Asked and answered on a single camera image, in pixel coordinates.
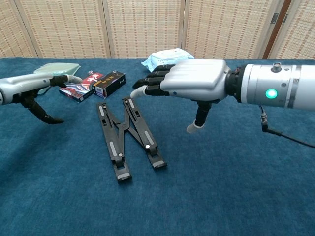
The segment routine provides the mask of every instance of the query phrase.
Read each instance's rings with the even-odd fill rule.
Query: woven panel
[[[180,0],[108,0],[116,58],[145,58],[178,47]]]
[[[190,0],[185,49],[196,58],[252,59],[273,0]]]
[[[0,57],[35,57],[8,0],[0,1]]]
[[[44,58],[106,58],[97,0],[19,0]]]
[[[315,59],[315,1],[302,0],[277,59]]]

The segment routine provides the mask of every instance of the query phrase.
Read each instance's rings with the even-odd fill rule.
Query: hinge
[[[287,16],[288,16],[288,14],[285,15],[282,25],[285,24],[285,21],[286,21],[286,19],[287,19]]]
[[[279,13],[275,12],[274,16],[271,19],[271,24],[275,24],[276,23],[278,16],[279,16]]]

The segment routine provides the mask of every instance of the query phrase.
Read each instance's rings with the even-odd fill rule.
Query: black box
[[[93,84],[93,92],[97,96],[107,98],[125,83],[125,73],[114,70]]]
[[[59,93],[77,101],[82,102],[93,94],[92,85],[104,78],[105,75],[99,72],[91,72],[88,77],[83,79],[81,84],[66,83],[66,88],[59,88]]]

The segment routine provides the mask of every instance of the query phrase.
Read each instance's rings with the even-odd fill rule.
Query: metal cylinder
[[[315,65],[247,65],[241,102],[314,111]]]

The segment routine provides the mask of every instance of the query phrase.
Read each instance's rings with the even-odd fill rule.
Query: black cable
[[[259,105],[260,109],[261,109],[261,115],[260,115],[260,118],[261,118],[261,128],[262,128],[262,131],[263,132],[266,132],[266,133],[270,133],[270,134],[275,134],[275,135],[278,135],[278,136],[281,136],[281,137],[284,137],[284,138],[287,138],[287,139],[290,139],[294,142],[297,142],[297,143],[300,143],[302,145],[305,145],[305,146],[308,146],[308,147],[311,147],[311,148],[315,148],[315,145],[313,144],[309,144],[307,142],[304,142],[302,140],[299,140],[299,139],[296,139],[292,136],[289,136],[287,134],[284,134],[283,132],[281,131],[278,131],[278,130],[275,130],[275,129],[270,129],[268,127],[268,121],[267,121],[267,115],[266,115],[266,112],[264,111],[264,109],[262,108],[261,105]]]

